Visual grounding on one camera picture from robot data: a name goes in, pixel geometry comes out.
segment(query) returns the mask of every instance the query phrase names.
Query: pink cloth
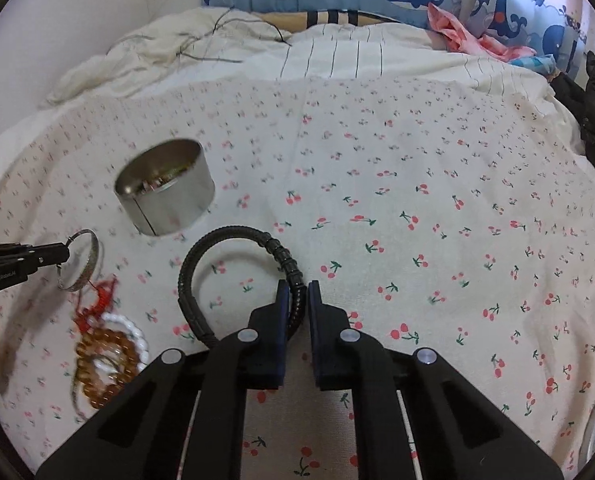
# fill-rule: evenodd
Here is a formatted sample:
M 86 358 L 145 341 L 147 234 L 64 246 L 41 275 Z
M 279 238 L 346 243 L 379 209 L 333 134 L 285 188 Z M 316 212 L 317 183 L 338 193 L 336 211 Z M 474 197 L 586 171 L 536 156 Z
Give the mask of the pink cloth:
M 486 34 L 478 40 L 453 14 L 433 4 L 429 4 L 429 24 L 435 32 L 439 32 L 447 38 L 451 52 L 490 56 L 504 62 L 537 54 L 528 46 L 506 46 Z

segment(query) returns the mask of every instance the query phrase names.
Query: flexible gooseneck cable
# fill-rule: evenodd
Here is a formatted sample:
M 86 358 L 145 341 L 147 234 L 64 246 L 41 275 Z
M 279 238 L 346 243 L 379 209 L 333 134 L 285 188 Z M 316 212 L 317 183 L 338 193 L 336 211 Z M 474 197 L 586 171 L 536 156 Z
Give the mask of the flexible gooseneck cable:
M 291 257 L 288 249 L 284 248 L 279 240 L 270 233 L 264 233 L 252 227 L 227 226 L 220 227 L 200 238 L 186 255 L 180 270 L 178 280 L 178 293 L 180 308 L 195 337 L 202 341 L 208 348 L 217 345 L 218 339 L 211 330 L 206 317 L 197 304 L 191 289 L 193 274 L 201 257 L 213 246 L 225 240 L 245 238 L 257 243 L 266 249 L 266 252 L 275 258 L 281 269 L 286 273 L 286 280 L 291 292 L 291 308 L 287 320 L 288 338 L 293 334 L 304 320 L 306 313 L 306 285 L 302 272 L 297 268 L 297 262 Z

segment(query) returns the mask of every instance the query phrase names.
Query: open tin container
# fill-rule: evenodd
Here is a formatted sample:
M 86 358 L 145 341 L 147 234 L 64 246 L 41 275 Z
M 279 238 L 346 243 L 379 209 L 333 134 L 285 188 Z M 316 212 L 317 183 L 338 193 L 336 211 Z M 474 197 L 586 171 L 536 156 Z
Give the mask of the open tin container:
M 115 193 L 139 232 L 163 236 L 193 224 L 212 202 L 215 184 L 202 145 L 174 139 L 129 162 Z

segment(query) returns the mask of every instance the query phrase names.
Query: bed sheet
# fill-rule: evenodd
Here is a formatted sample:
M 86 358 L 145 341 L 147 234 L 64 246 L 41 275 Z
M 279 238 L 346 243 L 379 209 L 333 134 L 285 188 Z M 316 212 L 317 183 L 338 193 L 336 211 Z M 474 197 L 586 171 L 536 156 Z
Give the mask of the bed sheet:
M 216 198 L 190 229 L 143 237 L 112 181 L 171 137 L 204 144 Z M 100 272 L 120 281 L 115 309 L 152 357 L 201 350 L 177 273 L 194 241 L 233 223 L 276 234 L 324 301 L 388 348 L 446 355 L 574 476 L 595 401 L 595 180 L 525 96 L 384 75 L 96 98 L 0 182 L 0 241 L 98 232 Z M 244 326 L 277 278 L 244 242 L 210 251 L 195 287 L 216 334 Z M 82 423 L 69 400 L 72 304 L 54 285 L 48 269 L 0 294 L 0 419 L 31 467 Z M 354 478 L 351 394 L 315 390 L 307 330 L 287 366 L 284 388 L 248 398 L 242 478 Z
M 69 70 L 47 97 L 50 108 L 20 121 L 0 135 L 0 178 L 24 146 L 59 116 L 95 96 L 152 96 L 192 82 L 242 76 L 254 80 L 376 77 L 398 72 L 430 80 L 460 82 L 487 95 L 519 92 L 551 121 L 562 142 L 583 153 L 580 131 L 571 113 L 553 96 L 546 80 L 529 70 L 492 59 L 445 51 L 439 34 L 399 23 L 368 27 L 317 25 L 277 43 L 277 30 L 239 10 L 229 11 L 216 36 L 207 36 L 226 9 L 191 9 L 164 16 L 133 31 L 104 56 L 94 56 Z M 186 38 L 202 38 L 200 57 L 240 60 L 241 63 L 176 56 Z M 583 156 L 581 167 L 595 177 Z

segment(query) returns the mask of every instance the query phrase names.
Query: cherry print sheet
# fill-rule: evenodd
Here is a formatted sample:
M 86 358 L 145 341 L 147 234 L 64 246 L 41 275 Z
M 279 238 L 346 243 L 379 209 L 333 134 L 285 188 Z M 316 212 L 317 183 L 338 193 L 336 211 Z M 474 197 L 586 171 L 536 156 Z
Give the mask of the cherry print sheet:
M 98 276 L 118 277 L 114 308 L 154 359 L 203 350 L 176 303 L 193 243 L 228 224 L 270 231 L 351 325 L 387 348 L 436 349 L 572 478 L 595 401 L 595 179 L 552 122 L 523 94 L 399 75 L 97 98 L 2 178 L 0 242 L 95 229 Z M 121 210 L 114 178 L 172 137 L 202 142 L 216 196 L 191 228 L 149 238 Z M 272 300 L 279 277 L 254 244 L 225 242 L 194 288 L 224 336 Z M 0 420 L 32 468 L 82 424 L 69 399 L 74 298 L 55 284 L 44 269 L 0 293 Z M 315 389 L 308 330 L 287 365 L 285 387 L 248 397 L 242 478 L 353 478 L 352 397 Z M 92 413 L 81 395 L 80 405 Z

